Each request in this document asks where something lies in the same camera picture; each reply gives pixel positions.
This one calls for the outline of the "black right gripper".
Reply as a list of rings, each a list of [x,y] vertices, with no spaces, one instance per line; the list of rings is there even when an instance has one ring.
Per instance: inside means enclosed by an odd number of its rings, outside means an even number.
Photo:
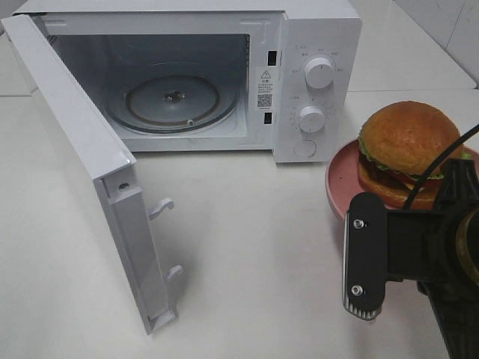
[[[478,358],[478,176],[469,159],[441,169],[432,211],[385,210],[385,280],[417,281],[449,358]]]

